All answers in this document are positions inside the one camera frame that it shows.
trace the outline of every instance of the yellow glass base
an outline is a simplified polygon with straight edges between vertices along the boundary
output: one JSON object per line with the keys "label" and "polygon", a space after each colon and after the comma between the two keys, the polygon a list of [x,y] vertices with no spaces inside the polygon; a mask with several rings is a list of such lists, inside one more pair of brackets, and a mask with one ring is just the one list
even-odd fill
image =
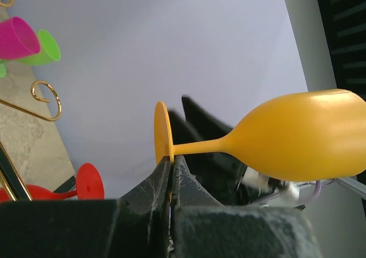
{"label": "yellow glass base", "polygon": [[174,146],[168,110],[163,102],[158,102],[154,114],[155,158],[158,164],[164,156],[169,156],[174,164]]}

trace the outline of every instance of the magenta plastic cup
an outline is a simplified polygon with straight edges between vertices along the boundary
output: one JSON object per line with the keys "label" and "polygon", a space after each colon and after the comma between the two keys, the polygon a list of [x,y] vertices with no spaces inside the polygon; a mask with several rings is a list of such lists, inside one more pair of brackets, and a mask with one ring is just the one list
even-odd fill
{"label": "magenta plastic cup", "polygon": [[37,35],[23,19],[12,17],[0,22],[0,59],[19,59],[40,51]]}

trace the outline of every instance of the cup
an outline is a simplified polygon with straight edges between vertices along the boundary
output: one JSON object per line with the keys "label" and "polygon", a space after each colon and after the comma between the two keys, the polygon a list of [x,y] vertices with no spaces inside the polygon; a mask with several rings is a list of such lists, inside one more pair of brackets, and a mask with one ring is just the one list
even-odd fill
{"label": "cup", "polygon": [[20,17],[0,22],[0,59],[28,57],[41,51],[37,35]]}
{"label": "cup", "polygon": [[49,62],[59,61],[61,52],[52,35],[48,31],[41,29],[37,32],[37,37],[41,44],[41,51],[38,54],[17,59],[17,61],[27,65],[45,65]]}

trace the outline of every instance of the beige stone surface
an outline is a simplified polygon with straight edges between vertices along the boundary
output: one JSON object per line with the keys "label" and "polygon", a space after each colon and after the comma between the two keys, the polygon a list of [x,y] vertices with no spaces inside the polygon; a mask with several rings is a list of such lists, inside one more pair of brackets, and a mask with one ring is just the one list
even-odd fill
{"label": "beige stone surface", "polygon": [[[6,11],[0,7],[0,21],[5,19]],[[14,61],[6,67],[6,77],[0,78],[0,99],[50,116],[47,104],[36,101],[30,94],[30,86],[36,80],[31,67]],[[36,92],[42,97],[39,88]],[[54,122],[0,104],[0,141],[27,184],[55,190],[75,174]]]}

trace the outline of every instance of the lime green plastic cup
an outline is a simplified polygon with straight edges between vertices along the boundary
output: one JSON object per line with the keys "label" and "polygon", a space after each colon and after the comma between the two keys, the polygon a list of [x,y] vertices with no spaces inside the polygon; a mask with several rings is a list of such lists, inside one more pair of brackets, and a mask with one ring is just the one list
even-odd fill
{"label": "lime green plastic cup", "polygon": [[52,35],[46,30],[41,29],[37,32],[37,37],[41,44],[41,51],[38,54],[17,59],[17,61],[27,65],[45,65],[49,62],[59,61],[61,59],[61,52]]}

